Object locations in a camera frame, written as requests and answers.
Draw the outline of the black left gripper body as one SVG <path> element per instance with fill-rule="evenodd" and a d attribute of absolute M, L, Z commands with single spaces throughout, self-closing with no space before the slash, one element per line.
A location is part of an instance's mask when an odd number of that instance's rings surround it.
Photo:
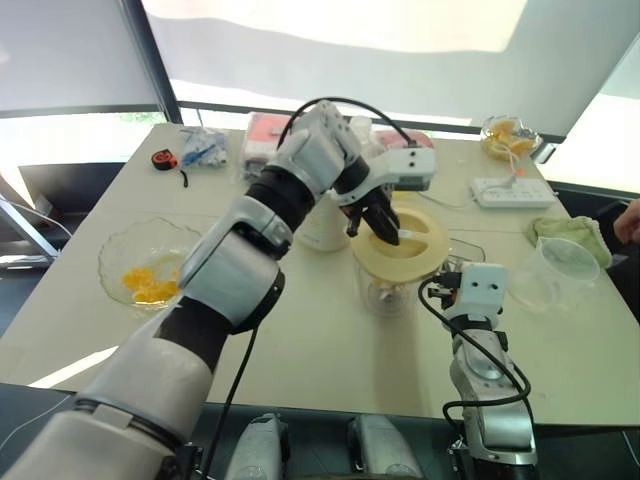
<path fill-rule="evenodd" d="M 381 186 L 369 191 L 362 198 L 340 204 L 339 207 L 345 215 L 359 214 L 366 221 L 391 221 L 394 218 L 390 196 Z"/>

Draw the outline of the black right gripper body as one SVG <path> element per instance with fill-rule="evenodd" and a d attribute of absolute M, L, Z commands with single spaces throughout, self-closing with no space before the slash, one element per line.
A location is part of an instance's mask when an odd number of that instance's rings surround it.
<path fill-rule="evenodd" d="M 439 299 L 442 307 L 451 307 L 456 302 L 461 282 L 461 272 L 443 271 L 438 273 L 431 279 L 429 297 Z"/>

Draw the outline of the person's bare hand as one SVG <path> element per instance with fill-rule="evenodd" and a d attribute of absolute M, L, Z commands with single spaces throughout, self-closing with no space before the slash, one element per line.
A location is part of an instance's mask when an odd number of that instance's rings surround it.
<path fill-rule="evenodd" d="M 640 199 L 634 199 L 625 211 L 614 221 L 613 229 L 617 239 L 623 243 L 639 242 Z"/>

